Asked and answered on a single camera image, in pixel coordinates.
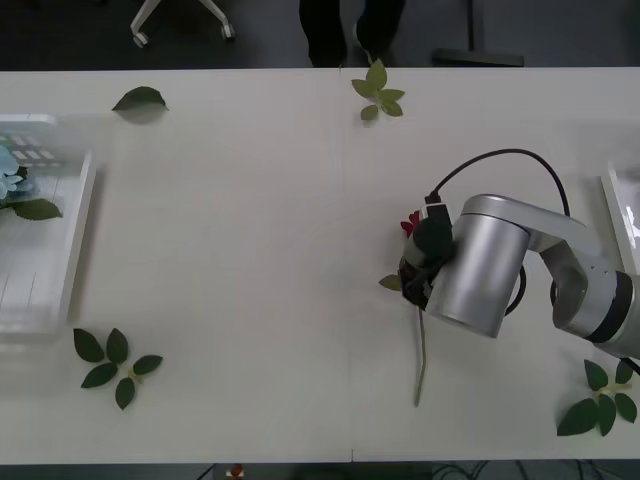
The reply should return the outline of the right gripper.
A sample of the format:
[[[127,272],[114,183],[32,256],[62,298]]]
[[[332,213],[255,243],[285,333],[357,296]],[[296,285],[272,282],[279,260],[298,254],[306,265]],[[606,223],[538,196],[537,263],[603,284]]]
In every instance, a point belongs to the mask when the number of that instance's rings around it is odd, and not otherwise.
[[[402,296],[420,310],[425,310],[440,270],[440,261],[416,267],[402,258],[398,269]]]

